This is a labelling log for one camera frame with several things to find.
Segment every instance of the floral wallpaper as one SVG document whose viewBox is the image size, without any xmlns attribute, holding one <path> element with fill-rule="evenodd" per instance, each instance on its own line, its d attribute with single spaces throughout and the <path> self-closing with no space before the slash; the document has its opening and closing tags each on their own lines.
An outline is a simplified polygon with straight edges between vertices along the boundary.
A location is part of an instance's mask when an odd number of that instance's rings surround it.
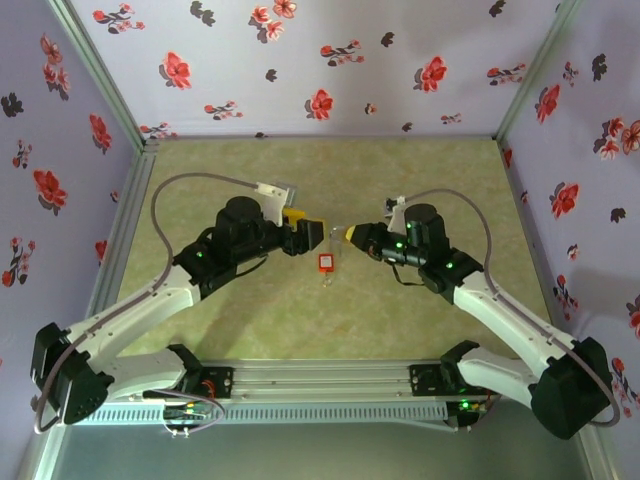
<svg viewBox="0 0 640 480">
<path fill-rule="evenodd" d="M 133 147 L 46 2 L 3 3 L 0 42 L 0 478 L 8 479 L 32 433 L 35 334 L 85 317 Z"/>
<path fill-rule="evenodd" d="M 502 145 L 556 323 L 607 351 L 622 411 L 611 436 L 629 479 L 640 448 L 639 15 L 632 0 L 584 2 Z"/>
<path fill-rule="evenodd" d="M 264 139 L 494 134 L 559 0 L 69 3 L 143 136 Z"/>
</svg>

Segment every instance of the white wall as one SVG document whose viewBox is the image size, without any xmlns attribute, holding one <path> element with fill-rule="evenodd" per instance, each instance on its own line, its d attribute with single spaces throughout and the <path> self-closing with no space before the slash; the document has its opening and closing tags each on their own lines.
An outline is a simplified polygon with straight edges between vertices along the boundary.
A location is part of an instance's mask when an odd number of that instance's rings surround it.
<svg viewBox="0 0 640 480">
<path fill-rule="evenodd" d="M 204 0 L 199 11 L 213 11 L 211 26 L 188 1 L 132 0 L 122 11 L 119 0 L 71 3 L 140 126 L 166 123 L 165 133 L 181 136 L 335 136 L 495 133 L 559 0 L 509 0 L 495 17 L 494 0 L 300 1 L 293 18 L 279 17 L 274 0 Z M 256 5 L 282 22 L 277 40 L 261 43 L 260 30 L 249 25 Z M 385 47 L 388 32 L 393 43 Z M 328 66 L 322 47 L 345 48 L 351 40 L 360 43 L 349 50 L 353 61 Z M 166 86 L 159 68 L 169 52 L 189 75 Z M 414 90 L 416 72 L 437 56 L 447 69 L 437 92 Z M 504 73 L 520 64 L 524 70 Z M 271 69 L 272 82 L 265 78 Z M 492 69 L 503 71 L 505 83 L 491 85 Z M 329 119 L 307 119 L 305 103 L 320 89 L 333 99 Z M 228 101 L 242 117 L 214 121 L 205 112 Z M 367 104 L 377 111 L 367 115 Z M 442 116 L 456 114 L 460 123 L 443 124 Z M 405 133 L 407 123 L 412 130 Z"/>
</svg>

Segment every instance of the gray cable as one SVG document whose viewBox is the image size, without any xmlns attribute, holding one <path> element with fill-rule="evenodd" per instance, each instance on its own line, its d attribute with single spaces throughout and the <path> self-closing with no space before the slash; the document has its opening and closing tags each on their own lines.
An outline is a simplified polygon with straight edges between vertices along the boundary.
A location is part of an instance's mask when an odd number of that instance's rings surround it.
<svg viewBox="0 0 640 480">
<path fill-rule="evenodd" d="M 507 306 L 507 308 L 509 308 L 516 315 L 518 315 L 522 320 L 524 320 L 527 324 L 529 324 L 529 326 L 537 330 L 538 333 L 540 333 L 540 335 L 542 335 L 547 340 L 547 342 L 553 343 L 555 346 L 559 347 L 564 353 L 569 355 L 578 365 L 580 365 L 580 367 L 585 372 L 587 372 L 587 374 L 591 377 L 591 379 L 598 385 L 598 387 L 607 396 L 607 399 L 611 403 L 611 408 L 613 408 L 613 417 L 611 418 L 611 420 L 608 420 L 606 422 L 591 421 L 589 422 L 589 425 L 594 425 L 597 427 L 613 427 L 614 425 L 616 425 L 620 421 L 620 406 L 618 405 L 618 402 L 616 402 L 616 399 L 613 396 L 613 393 L 611 392 L 611 390 L 602 381 L 602 379 L 598 376 L 598 374 L 596 374 L 596 372 L 594 372 L 593 369 L 589 365 L 587 365 L 587 363 L 584 360 L 582 360 L 573 350 L 567 347 L 564 343 L 558 341 L 555 337 L 553 337 L 551 333 L 549 333 L 547 330 L 539 326 L 536 322 L 534 322 L 531 318 L 529 318 L 528 315 L 526 315 L 518 307 L 513 305 L 509 300 L 504 298 L 498 291 L 498 288 L 493 283 L 493 279 L 491 278 L 491 275 L 489 273 L 489 262 L 491 260 L 491 254 L 493 250 L 493 241 L 491 238 L 491 230 L 489 229 L 489 222 L 487 221 L 486 217 L 484 216 L 480 208 L 473 202 L 473 200 L 471 200 L 469 197 L 467 197 L 466 195 L 456 190 L 452 190 L 449 188 L 434 188 L 432 190 L 427 190 L 427 191 L 418 193 L 416 195 L 406 197 L 405 202 L 409 203 L 414 200 L 417 200 L 418 198 L 421 198 L 433 193 L 448 193 L 450 195 L 458 197 L 463 201 L 465 201 L 469 206 L 471 206 L 471 208 L 475 210 L 475 212 L 478 214 L 478 217 L 480 217 L 480 221 L 482 222 L 482 226 L 484 227 L 484 232 L 487 237 L 487 253 L 485 254 L 485 257 L 484 257 L 483 267 L 484 267 L 484 276 L 487 280 L 487 283 L 489 284 L 489 289 L 491 290 L 491 293 L 496 298 L 499 298 L 500 300 L 502 300 L 502 302 Z"/>
<path fill-rule="evenodd" d="M 244 182 L 242 180 L 236 180 L 235 178 L 225 177 L 224 175 L 216 175 L 214 173 L 207 173 L 207 172 L 181 173 L 179 175 L 174 175 L 173 177 L 166 179 L 164 182 L 158 185 L 156 190 L 153 192 L 153 196 L 151 197 L 151 223 L 153 224 L 153 228 L 155 229 L 156 233 L 158 234 L 158 237 L 160 237 L 160 240 L 162 240 L 162 243 L 164 244 L 167 250 L 167 263 L 164 267 L 164 270 L 160 275 L 160 277 L 158 278 L 158 280 L 153 284 L 151 291 L 145 290 L 136 298 L 125 303 L 121 307 L 115 309 L 113 312 L 109 313 L 108 315 L 105 315 L 102 319 L 100 319 L 91 327 L 89 327 L 86 332 L 84 332 L 82 335 L 76 338 L 64 350 L 64 352 L 62 352 L 60 357 L 58 357 L 58 360 L 56 360 L 56 362 L 53 364 L 53 367 L 51 368 L 51 372 L 49 372 L 49 375 L 47 376 L 47 379 L 44 382 L 44 385 L 42 387 L 42 395 L 40 395 L 40 398 L 33 397 L 33 399 L 31 400 L 31 405 L 32 407 L 34 407 L 36 412 L 34 431 L 37 434 L 42 434 L 46 432 L 47 430 L 54 427 L 58 422 L 60 422 L 60 417 L 56 415 L 49 423 L 47 423 L 43 427 L 42 416 L 44 414 L 44 409 L 47 405 L 47 399 L 49 398 L 49 395 L 51 393 L 51 387 L 53 386 L 53 382 L 56 376 L 58 375 L 58 373 L 60 372 L 60 369 L 62 368 L 62 364 L 67 360 L 67 358 L 69 358 L 69 356 L 73 353 L 73 351 L 76 348 L 78 348 L 78 346 L 82 344 L 82 342 L 84 342 L 89 335 L 100 330 L 105 324 L 113 320 L 116 316 L 120 315 L 122 312 L 125 312 L 126 310 L 136 306 L 137 304 L 142 302 L 144 299 L 152 295 L 169 276 L 169 272 L 171 271 L 171 262 L 173 261 L 173 249 L 171 248 L 171 244 L 169 243 L 167 236 L 164 234 L 164 232 L 162 231 L 162 228 L 160 228 L 160 225 L 158 224 L 158 219 L 156 216 L 156 203 L 158 201 L 158 195 L 160 195 L 160 192 L 164 190 L 165 187 L 183 178 L 192 178 L 192 177 L 211 178 L 214 180 L 222 180 L 224 182 L 233 183 L 241 187 L 249 187 L 252 189 L 258 188 L 258 184 L 256 183 Z"/>
<path fill-rule="evenodd" d="M 198 402 L 207 402 L 207 403 L 213 405 L 213 407 L 217 408 L 220 411 L 220 416 L 218 418 L 215 418 L 215 416 L 213 414 L 213 412 L 215 410 L 212 410 L 211 411 L 211 416 L 214 417 L 213 420 L 211 420 L 210 422 L 205 423 L 204 425 L 198 425 L 197 427 L 188 428 L 188 429 L 186 429 L 186 431 L 183 431 L 183 432 L 180 432 L 177 429 L 170 430 L 169 426 L 165 422 L 164 423 L 164 428 L 166 428 L 173 435 L 180 435 L 180 436 L 184 436 L 184 437 L 189 436 L 192 433 L 196 433 L 196 432 L 199 432 L 199 431 L 204 430 L 206 428 L 213 427 L 216 423 L 220 423 L 222 420 L 224 420 L 224 417 L 226 416 L 226 411 L 225 411 L 224 407 L 220 404 L 220 402 L 218 402 L 217 400 L 215 400 L 213 398 L 202 397 L 200 395 L 192 395 L 190 393 L 174 392 L 173 390 L 153 390 L 153 391 L 156 392 L 156 393 L 161 393 L 163 395 L 171 395 L 173 397 L 188 398 L 190 400 L 196 400 Z"/>
</svg>

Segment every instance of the purple wall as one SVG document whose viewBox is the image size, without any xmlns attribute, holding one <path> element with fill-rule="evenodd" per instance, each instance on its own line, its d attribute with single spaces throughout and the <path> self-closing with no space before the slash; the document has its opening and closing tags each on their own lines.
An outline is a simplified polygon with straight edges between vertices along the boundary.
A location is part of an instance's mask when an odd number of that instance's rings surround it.
<svg viewBox="0 0 640 480">
<path fill-rule="evenodd" d="M 0 44 L 0 478 L 9 479 L 32 432 L 34 336 L 84 318 L 96 243 L 109 236 L 111 193 L 121 193 L 133 147 L 46 2 L 3 3 Z"/>
<path fill-rule="evenodd" d="M 640 449 L 638 18 L 636 0 L 584 2 L 504 146 L 556 323 L 607 350 L 623 409 L 611 436 L 629 479 Z"/>
</svg>

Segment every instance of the white bracket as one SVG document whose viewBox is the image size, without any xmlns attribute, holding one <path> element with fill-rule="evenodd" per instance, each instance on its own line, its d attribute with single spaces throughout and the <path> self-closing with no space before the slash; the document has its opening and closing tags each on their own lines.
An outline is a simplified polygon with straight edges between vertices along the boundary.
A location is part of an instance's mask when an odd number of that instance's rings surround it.
<svg viewBox="0 0 640 480">
<path fill-rule="evenodd" d="M 393 207 L 391 213 L 391 221 L 387 227 L 388 232 L 399 233 L 400 235 L 407 234 L 407 227 L 404 223 L 404 211 L 407 209 L 407 204 L 404 197 L 394 198 L 396 205 Z"/>
<path fill-rule="evenodd" d="M 264 219 L 281 227 L 283 224 L 282 210 L 287 204 L 289 189 L 258 182 L 258 188 L 255 191 L 267 197 L 262 205 Z"/>
<path fill-rule="evenodd" d="M 501 357 L 478 347 L 462 357 L 458 369 L 469 385 L 499 392 L 531 408 L 529 385 L 537 383 L 537 378 L 522 360 Z"/>
</svg>

